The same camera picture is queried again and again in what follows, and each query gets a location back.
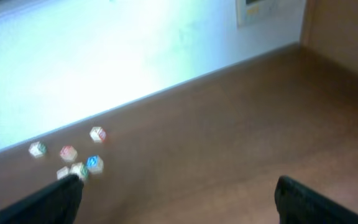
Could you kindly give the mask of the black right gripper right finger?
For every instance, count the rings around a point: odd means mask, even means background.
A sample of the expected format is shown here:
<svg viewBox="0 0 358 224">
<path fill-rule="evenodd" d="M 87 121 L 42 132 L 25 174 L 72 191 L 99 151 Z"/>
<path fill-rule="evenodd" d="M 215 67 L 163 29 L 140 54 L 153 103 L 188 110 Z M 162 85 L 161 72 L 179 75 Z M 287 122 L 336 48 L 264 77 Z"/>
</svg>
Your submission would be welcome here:
<svg viewBox="0 0 358 224">
<path fill-rule="evenodd" d="M 280 224 L 358 224 L 358 214 L 299 183 L 279 177 L 274 194 Z"/>
</svg>

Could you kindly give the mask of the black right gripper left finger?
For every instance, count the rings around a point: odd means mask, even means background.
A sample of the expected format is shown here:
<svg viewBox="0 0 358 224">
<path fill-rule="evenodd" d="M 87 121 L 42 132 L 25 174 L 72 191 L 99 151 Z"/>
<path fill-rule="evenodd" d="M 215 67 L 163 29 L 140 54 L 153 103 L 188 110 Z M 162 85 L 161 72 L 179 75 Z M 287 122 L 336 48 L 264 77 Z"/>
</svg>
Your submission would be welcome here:
<svg viewBox="0 0 358 224">
<path fill-rule="evenodd" d="M 72 224 L 80 207 L 84 183 L 70 174 L 0 210 L 0 224 Z"/>
</svg>

